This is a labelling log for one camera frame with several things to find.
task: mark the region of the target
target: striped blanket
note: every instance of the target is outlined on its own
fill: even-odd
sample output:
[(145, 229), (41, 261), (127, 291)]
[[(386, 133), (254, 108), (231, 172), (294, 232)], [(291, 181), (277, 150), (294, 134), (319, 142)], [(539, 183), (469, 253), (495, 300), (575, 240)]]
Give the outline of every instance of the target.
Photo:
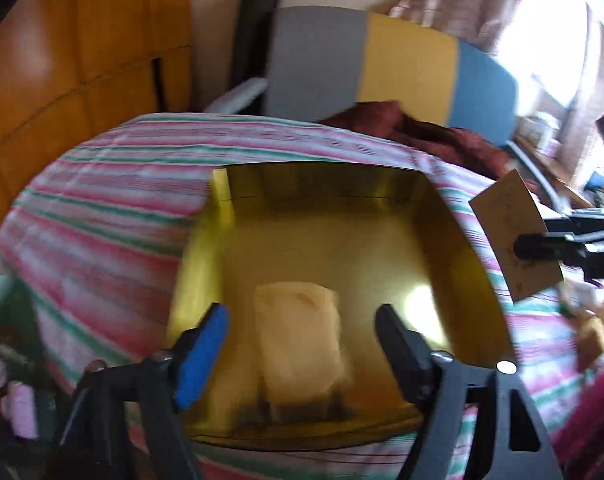
[[(95, 358), (134, 362), (163, 343), (182, 248), (211, 169), (224, 164), (333, 160), (422, 171), (453, 210), (501, 302), (521, 376), (549, 431), (575, 408), (572, 329), (547, 290), (513, 304), (468, 201), (488, 179), (389, 140), (317, 124), (250, 116), (151, 114), (70, 150), (31, 181), (0, 228), (0, 272), (34, 298), (53, 376), (71, 390)], [(463, 473), (466, 413), (452, 478)], [(264, 454), (197, 446), (210, 478), (395, 478), (412, 435), (357, 448)]]

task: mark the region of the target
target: gold reflective panel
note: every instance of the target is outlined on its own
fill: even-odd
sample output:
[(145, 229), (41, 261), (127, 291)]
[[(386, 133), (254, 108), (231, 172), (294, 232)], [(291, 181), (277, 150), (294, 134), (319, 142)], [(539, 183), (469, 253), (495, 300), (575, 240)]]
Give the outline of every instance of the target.
[[(272, 282), (335, 291), (352, 381), (343, 420), (255, 426), (238, 411), (260, 391), (253, 294)], [(169, 339), (197, 325), (212, 301), (231, 327), (207, 391), (185, 416), (202, 442), (259, 450), (355, 446), (413, 430), (376, 340), (373, 316), (392, 304), (433, 349), (468, 364), (514, 361), (495, 293), (437, 190), (418, 171), (339, 162), (242, 164), (215, 170), (184, 253)]]

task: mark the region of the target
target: black clamp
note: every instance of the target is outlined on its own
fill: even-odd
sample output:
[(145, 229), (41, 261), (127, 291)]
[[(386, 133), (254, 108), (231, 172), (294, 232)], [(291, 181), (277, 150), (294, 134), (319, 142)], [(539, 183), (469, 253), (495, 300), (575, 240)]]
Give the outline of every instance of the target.
[[(214, 304), (200, 326), (185, 332), (173, 349), (140, 364), (115, 368), (92, 364), (77, 386), (66, 424), (56, 435), (48, 478), (73, 478), (80, 469), (92, 473), (83, 478), (136, 478), (124, 410), (124, 402), (132, 401), (140, 405), (156, 478), (203, 480), (178, 413), (184, 395), (195, 399), (192, 393), (204, 386), (212, 362), (202, 365), (201, 357), (213, 355), (214, 361), (219, 352), (221, 344), (202, 346), (201, 342), (215, 335), (207, 326), (220, 324), (215, 316), (220, 309)], [(464, 479), (562, 478), (546, 429), (515, 364), (479, 368), (464, 365), (447, 352), (431, 351), (419, 333), (406, 329), (389, 304), (378, 309), (375, 332), (403, 398), (424, 414), (400, 480), (446, 478), (462, 414), (471, 402), (477, 403), (478, 416)], [(198, 374), (203, 368), (207, 370), (196, 381), (184, 379), (186, 371), (194, 369)]]
[(517, 237), (515, 256), (520, 260), (559, 260), (569, 267), (581, 267), (586, 280), (604, 279), (604, 214), (585, 210), (545, 223), (547, 233)]

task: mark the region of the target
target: red fabric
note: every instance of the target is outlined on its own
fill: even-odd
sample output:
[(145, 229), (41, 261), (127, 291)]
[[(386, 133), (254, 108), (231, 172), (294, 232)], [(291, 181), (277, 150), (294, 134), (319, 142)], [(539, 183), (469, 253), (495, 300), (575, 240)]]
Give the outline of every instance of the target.
[(508, 153), (480, 134), (416, 121), (397, 101), (357, 103), (321, 124), (394, 140), (495, 180), (508, 172)]
[(585, 393), (568, 423), (555, 437), (555, 454), (567, 478), (590, 478), (604, 457), (604, 373)]

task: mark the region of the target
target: cardboard tag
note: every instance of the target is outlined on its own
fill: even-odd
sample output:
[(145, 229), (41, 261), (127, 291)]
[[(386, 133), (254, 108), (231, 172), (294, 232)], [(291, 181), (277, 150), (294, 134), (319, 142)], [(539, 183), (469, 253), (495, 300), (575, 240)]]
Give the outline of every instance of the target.
[(558, 262), (522, 261), (513, 252), (513, 243), (519, 235), (546, 233), (535, 201), (516, 170), (469, 203), (495, 252), (514, 303), (563, 279)]

